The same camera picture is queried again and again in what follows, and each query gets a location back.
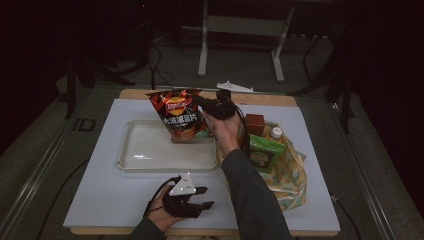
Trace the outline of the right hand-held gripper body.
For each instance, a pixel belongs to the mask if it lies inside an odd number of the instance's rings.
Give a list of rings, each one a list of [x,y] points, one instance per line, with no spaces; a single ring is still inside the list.
[[[216,92],[215,99],[205,98],[208,102],[206,108],[202,108],[208,114],[216,119],[226,120],[235,115],[236,105],[231,100],[232,92],[253,92],[253,88],[239,86],[227,81],[225,83],[217,84],[218,91]]]

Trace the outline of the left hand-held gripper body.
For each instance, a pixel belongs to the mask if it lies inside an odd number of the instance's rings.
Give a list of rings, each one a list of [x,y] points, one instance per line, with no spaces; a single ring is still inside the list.
[[[197,218],[200,215],[199,206],[189,203],[189,199],[195,194],[196,188],[187,173],[162,198],[165,210],[173,217]]]

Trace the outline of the red black chips bag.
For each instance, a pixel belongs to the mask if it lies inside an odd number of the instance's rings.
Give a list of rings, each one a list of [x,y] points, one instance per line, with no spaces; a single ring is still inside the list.
[[[209,138],[207,122],[193,100],[201,89],[180,89],[148,93],[153,108],[171,135],[172,142]]]

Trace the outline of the long brown box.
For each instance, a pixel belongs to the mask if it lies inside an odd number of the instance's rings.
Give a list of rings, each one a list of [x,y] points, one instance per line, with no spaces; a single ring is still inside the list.
[[[246,124],[248,133],[251,135],[261,136],[265,129],[265,120],[263,115],[247,114]]]

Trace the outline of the white plastic tray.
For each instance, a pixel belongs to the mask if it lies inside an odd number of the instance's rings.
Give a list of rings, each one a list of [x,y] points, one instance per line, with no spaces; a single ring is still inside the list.
[[[132,120],[117,161],[130,172],[208,172],[218,164],[212,139],[174,143],[158,120]]]

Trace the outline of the orange juice bottle white cap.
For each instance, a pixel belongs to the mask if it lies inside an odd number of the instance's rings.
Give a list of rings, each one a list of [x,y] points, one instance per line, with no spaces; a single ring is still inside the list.
[[[267,138],[281,144],[286,143],[286,140],[284,139],[284,136],[283,136],[283,130],[278,126],[270,128],[270,130],[268,131]]]

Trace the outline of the green snack packet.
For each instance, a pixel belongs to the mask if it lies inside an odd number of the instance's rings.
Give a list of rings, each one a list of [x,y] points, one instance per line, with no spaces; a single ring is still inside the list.
[[[286,146],[282,143],[251,135],[249,159],[258,171],[269,174],[276,166],[285,148]]]

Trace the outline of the orange-slice print cloth bag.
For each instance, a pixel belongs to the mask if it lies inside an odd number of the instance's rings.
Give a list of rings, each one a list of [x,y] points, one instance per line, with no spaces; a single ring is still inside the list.
[[[277,123],[266,121],[263,134],[259,137],[267,138],[268,131],[275,126],[280,127]],[[257,170],[249,159],[250,151],[248,160],[275,195],[281,210],[288,211],[306,203],[307,176],[303,165],[306,156],[293,147],[284,131],[283,136],[286,140],[284,144],[286,148],[271,173],[267,174]]]

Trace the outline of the person's right hand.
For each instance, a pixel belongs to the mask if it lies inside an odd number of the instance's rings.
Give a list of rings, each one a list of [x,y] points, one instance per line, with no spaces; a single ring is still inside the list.
[[[223,157],[240,148],[238,138],[241,120],[237,115],[226,120],[216,119],[206,112],[203,112],[203,115],[209,121],[211,132],[218,142]]]

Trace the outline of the person's left hand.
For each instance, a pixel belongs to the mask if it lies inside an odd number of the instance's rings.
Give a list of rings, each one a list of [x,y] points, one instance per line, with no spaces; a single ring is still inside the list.
[[[157,197],[148,211],[147,217],[162,231],[166,232],[174,224],[183,221],[183,217],[170,215],[164,207],[162,196]]]

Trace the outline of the white table mat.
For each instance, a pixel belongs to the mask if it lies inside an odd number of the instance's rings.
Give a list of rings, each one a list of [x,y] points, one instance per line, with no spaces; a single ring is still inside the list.
[[[295,236],[335,236],[340,225],[322,176],[301,110],[297,107],[245,105],[245,113],[262,114],[278,123],[305,154],[306,203],[285,212],[288,227]],[[159,120],[147,100],[117,99],[99,136],[91,159],[67,213],[64,227],[74,234],[127,234],[139,223],[148,201],[167,179],[189,173],[197,186],[208,188],[193,202],[214,201],[211,209],[196,219],[179,222],[172,235],[236,235],[237,224],[228,185],[216,166],[208,172],[130,172],[117,161],[132,120]]]

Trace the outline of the black metal stand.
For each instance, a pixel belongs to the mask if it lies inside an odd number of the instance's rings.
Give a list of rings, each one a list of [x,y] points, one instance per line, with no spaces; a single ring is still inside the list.
[[[345,34],[344,24],[331,24],[326,36],[333,45],[333,50],[322,69],[312,78],[312,82],[299,90],[289,92],[289,96],[303,96],[324,85],[327,90],[324,100],[336,104],[342,98],[340,123],[343,130],[349,134],[350,103],[355,75],[356,61],[349,50],[349,37]]]

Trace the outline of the black tripod stand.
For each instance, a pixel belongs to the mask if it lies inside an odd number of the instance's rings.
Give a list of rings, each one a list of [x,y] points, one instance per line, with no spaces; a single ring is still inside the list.
[[[92,88],[98,74],[128,85],[152,47],[155,0],[73,0],[66,65],[67,117],[76,108],[76,83]]]

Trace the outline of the white metal stand frame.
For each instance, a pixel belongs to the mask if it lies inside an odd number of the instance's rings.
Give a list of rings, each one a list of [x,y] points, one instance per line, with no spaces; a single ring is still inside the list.
[[[291,20],[296,7],[290,6],[284,20],[255,19],[231,16],[210,15],[208,5],[211,0],[202,0],[202,26],[200,28],[202,42],[200,49],[200,58],[197,75],[205,77],[208,60],[208,33],[233,33],[244,35],[259,35],[268,37],[277,37],[278,45],[271,50],[271,59],[276,76],[276,81],[282,83],[285,81],[280,54],[288,35]]]

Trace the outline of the metal floor rail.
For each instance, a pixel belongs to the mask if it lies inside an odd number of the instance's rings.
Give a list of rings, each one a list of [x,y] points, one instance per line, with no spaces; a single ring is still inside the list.
[[[0,156],[0,240],[7,240],[78,117],[42,114]]]
[[[341,137],[343,143],[347,148],[348,155],[353,161],[354,171],[357,177],[357,181],[363,192],[363,196],[368,205],[369,211],[374,219],[374,222],[378,228],[379,234],[382,240],[396,240],[394,232],[387,220],[386,214],[382,209],[380,201],[376,195],[376,192],[369,180],[367,173],[365,172],[364,165],[360,158],[359,153],[357,152],[357,147],[355,146],[351,136],[347,134],[344,128],[341,126],[340,117],[341,112],[337,104],[328,104],[327,105],[330,114],[333,120],[336,123],[336,127],[341,132]]]

